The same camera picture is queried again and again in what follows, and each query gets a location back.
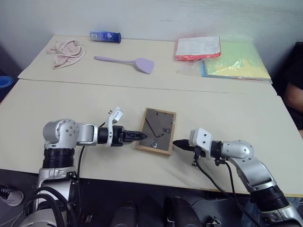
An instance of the blue container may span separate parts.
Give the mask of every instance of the blue container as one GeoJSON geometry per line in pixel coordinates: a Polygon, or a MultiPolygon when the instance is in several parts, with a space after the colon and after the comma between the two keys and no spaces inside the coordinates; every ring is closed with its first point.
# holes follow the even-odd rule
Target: blue container
{"type": "Polygon", "coordinates": [[[93,41],[121,43],[120,33],[91,31],[89,36],[93,41]]]}
{"type": "Polygon", "coordinates": [[[0,76],[0,88],[10,86],[14,82],[14,79],[9,76],[0,76]]]}

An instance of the white label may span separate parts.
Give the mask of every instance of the white label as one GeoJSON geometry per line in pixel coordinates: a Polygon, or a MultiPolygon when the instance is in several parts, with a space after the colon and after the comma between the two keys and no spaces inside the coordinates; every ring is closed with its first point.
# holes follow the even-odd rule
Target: white label
{"type": "Polygon", "coordinates": [[[218,36],[179,39],[176,55],[209,55],[220,52],[218,36]]]}

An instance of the shoe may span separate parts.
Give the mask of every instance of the shoe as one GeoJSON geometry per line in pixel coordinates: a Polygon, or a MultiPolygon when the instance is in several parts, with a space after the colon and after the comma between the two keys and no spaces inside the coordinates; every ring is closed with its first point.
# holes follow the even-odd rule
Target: shoe
{"type": "Polygon", "coordinates": [[[14,190],[6,185],[0,184],[0,200],[5,202],[7,205],[15,207],[19,205],[24,199],[22,191],[14,190]]]}

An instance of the pink towel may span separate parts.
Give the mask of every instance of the pink towel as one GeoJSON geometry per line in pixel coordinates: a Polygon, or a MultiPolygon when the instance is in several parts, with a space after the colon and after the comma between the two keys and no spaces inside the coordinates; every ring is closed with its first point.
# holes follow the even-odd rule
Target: pink towel
{"type": "Polygon", "coordinates": [[[79,61],[84,56],[85,49],[79,41],[70,39],[57,41],[46,53],[56,54],[53,68],[59,69],[79,61]]]}

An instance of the white table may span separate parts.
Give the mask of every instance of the white table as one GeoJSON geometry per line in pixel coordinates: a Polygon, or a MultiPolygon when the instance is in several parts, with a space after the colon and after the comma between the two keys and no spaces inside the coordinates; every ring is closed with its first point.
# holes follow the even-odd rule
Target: white table
{"type": "MultiPolygon", "coordinates": [[[[0,168],[37,173],[42,166],[43,126],[71,118],[101,123],[110,109],[124,111],[119,125],[138,130],[146,107],[177,113],[174,140],[203,127],[215,140],[246,140],[288,196],[303,195],[303,140],[278,96],[113,87],[19,80],[0,104],[0,168]]],[[[85,178],[215,189],[191,166],[193,154],[173,151],[171,157],[101,145],[88,148],[81,165],[85,178]]],[[[79,148],[75,155],[78,160],[79,148]]],[[[225,190],[231,191],[225,166],[201,159],[201,164],[225,190]]],[[[236,191],[246,193],[232,168],[236,191]]]]}
{"type": "Polygon", "coordinates": [[[271,84],[266,82],[202,78],[179,74],[177,70],[180,70],[184,63],[174,60],[174,50],[175,42],[168,41],[123,39],[120,44],[115,44],[94,42],[83,36],[55,35],[34,61],[19,75],[19,78],[120,87],[276,95],[271,84]],[[46,54],[45,51],[55,40],[70,38],[79,40],[85,46],[86,54],[76,64],[54,70],[53,55],[46,54]],[[94,56],[122,60],[144,57],[155,62],[155,69],[150,75],[147,75],[136,71],[130,65],[94,60],[94,56]]]}

